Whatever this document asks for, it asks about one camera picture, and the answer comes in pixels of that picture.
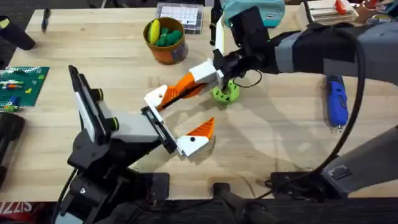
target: wooden tabletop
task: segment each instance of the wooden tabletop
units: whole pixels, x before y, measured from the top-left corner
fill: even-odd
[[[297,28],[295,6],[287,6],[276,35]],[[188,57],[178,65],[157,63],[144,43],[142,30],[155,9],[52,10],[46,34],[40,31],[43,10],[34,12],[27,26],[35,49],[17,49],[10,65],[50,67],[36,106],[20,113],[27,121],[16,144],[2,201],[56,200],[72,167],[67,159],[79,133],[68,65],[84,73],[93,88],[102,88],[112,109],[139,113],[144,96],[163,84],[174,84],[189,68],[212,58],[209,44],[210,9],[205,9],[202,34],[187,35]],[[226,32],[226,51],[236,47]],[[242,84],[259,78],[249,72]],[[213,147],[191,159],[169,155],[163,147],[131,167],[142,172],[168,172],[170,198],[209,198],[214,182],[228,182],[234,193],[253,197],[264,193],[262,181],[275,170],[310,170],[336,144],[340,133],[324,122],[323,75],[264,74],[258,86],[241,89],[239,100],[227,107],[209,95],[180,100],[162,114],[176,135],[185,134],[214,116]],[[352,108],[356,79],[345,78]],[[366,81],[361,112],[343,152],[366,142],[398,122],[398,88]],[[398,182],[353,194],[355,197],[398,196]]]

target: green circuit board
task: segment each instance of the green circuit board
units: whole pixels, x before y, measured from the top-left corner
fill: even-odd
[[[22,88],[4,89],[0,84],[0,106],[8,104],[10,97],[18,97],[18,106],[34,106],[42,89],[45,77],[49,72],[48,67],[7,67],[1,72],[0,82],[16,80],[23,82]]]

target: teal bag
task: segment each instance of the teal bag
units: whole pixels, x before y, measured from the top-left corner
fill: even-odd
[[[276,27],[285,15],[284,0],[221,0],[225,24],[230,27],[229,18],[253,6],[260,9],[265,27]]]

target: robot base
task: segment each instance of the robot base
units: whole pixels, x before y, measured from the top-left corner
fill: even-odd
[[[308,172],[273,172],[271,179],[266,181],[266,186],[278,186],[290,179],[297,178]],[[311,200],[324,202],[330,199],[342,199],[343,197],[321,175],[313,174],[303,179],[294,181],[274,191],[277,199]]]

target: cable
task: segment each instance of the cable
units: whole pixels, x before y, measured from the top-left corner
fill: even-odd
[[[351,116],[349,117],[346,128],[344,129],[343,134],[341,135],[339,141],[337,142],[335,148],[332,150],[330,155],[316,169],[314,169],[313,171],[308,172],[306,174],[300,175],[296,178],[290,179],[276,187],[273,187],[273,188],[271,188],[270,191],[258,196],[256,199],[262,199],[262,198],[270,195],[271,193],[273,193],[273,191],[275,191],[291,182],[295,182],[302,178],[306,178],[310,175],[321,172],[338,155],[338,153],[340,152],[341,148],[343,147],[344,143],[346,142],[349,134],[351,133],[351,131],[353,129],[356,118],[358,117],[359,109],[361,108],[363,93],[364,93],[364,88],[365,88],[365,79],[366,79],[365,53],[364,53],[362,45],[359,43],[357,38],[354,37],[352,34],[342,31],[342,30],[334,29],[333,26],[331,27],[331,31],[337,35],[344,37],[345,39],[349,40],[350,42],[352,42],[355,46],[354,50],[356,52],[356,57],[357,57],[358,82],[357,82],[357,87],[356,87],[356,94],[355,94],[353,110],[351,112]]]
[[[68,178],[68,180],[67,180],[67,183],[63,186],[63,189],[62,189],[62,191],[61,191],[61,194],[60,194],[60,196],[59,196],[59,198],[58,198],[58,200],[57,200],[57,203],[56,203],[55,206],[54,206],[54,210],[53,210],[53,212],[52,212],[51,222],[50,222],[51,224],[55,224],[55,219],[57,218],[58,209],[59,209],[59,206],[60,206],[61,201],[62,201],[62,199],[63,199],[63,196],[65,195],[65,192],[67,191],[67,189],[68,189],[68,187],[69,187],[69,185],[70,185],[70,182],[72,181],[72,179],[73,179],[73,177],[75,176],[76,172],[77,172],[77,169],[74,168],[74,170],[72,171],[72,173],[69,175],[69,178]]]
[[[234,213],[233,213],[232,210],[228,207],[228,205],[226,204],[225,200],[224,200],[222,197],[220,197],[220,201],[221,201],[221,203],[223,204],[225,210],[227,211],[229,217],[231,218],[232,223],[233,223],[233,224],[238,224],[238,222],[237,222],[236,219],[235,219]]]
[[[148,203],[145,203],[145,206],[144,206],[144,208],[147,208],[149,206],[149,204]],[[126,221],[126,223],[127,224],[133,224],[143,213],[144,213],[144,208],[142,207],[142,205],[140,205],[140,206],[138,206],[139,207],[139,209],[141,209],[139,212],[138,212],[138,214],[133,218],[132,217],[132,215],[133,214],[131,214],[131,216],[130,216],[130,218]]]
[[[196,90],[197,88],[203,86],[204,84],[205,84],[205,83],[201,83],[201,84],[196,85],[196,86],[194,86],[194,87],[185,89],[185,90],[182,91],[177,97],[175,97],[175,98],[173,98],[172,100],[170,100],[169,102],[165,103],[165,104],[162,106],[162,109],[164,110],[164,109],[166,109],[167,107],[169,107],[170,105],[172,105],[173,103],[175,103],[177,100],[180,100],[180,99],[182,99],[182,98],[188,96],[190,93],[192,93],[192,92],[193,92],[194,90]]]
[[[170,209],[170,210],[165,210],[165,209],[150,209],[150,208],[144,208],[144,207],[142,207],[142,206],[140,206],[140,205],[138,205],[138,204],[136,204],[138,207],[140,207],[141,209],[144,209],[146,212],[152,212],[152,213],[177,213],[177,212],[182,212],[182,211],[185,211],[185,210],[189,210],[189,209],[191,209],[191,208],[195,208],[195,207],[198,207],[198,206],[202,206],[202,205],[206,205],[206,204],[208,204],[208,203],[211,203],[211,202],[213,202],[214,201],[214,199],[211,199],[211,200],[205,200],[205,201],[202,201],[202,202],[198,202],[198,203],[194,203],[194,204],[192,204],[192,205],[189,205],[189,206],[186,206],[186,207],[182,207],[182,208],[177,208],[177,209]]]
[[[237,79],[237,78],[239,78],[239,77],[235,77],[235,78],[232,80],[232,82],[233,82],[235,85],[237,85],[237,86],[239,86],[239,87],[242,87],[242,88],[250,88],[250,87],[253,87],[253,86],[257,85],[258,83],[260,83],[261,80],[262,80],[262,73],[261,73],[259,70],[255,70],[255,71],[258,72],[258,73],[260,74],[260,78],[258,79],[258,81],[257,81],[255,84],[248,85],[248,86],[242,86],[242,85],[240,85],[240,84],[237,84],[237,83],[235,82],[235,79]]]

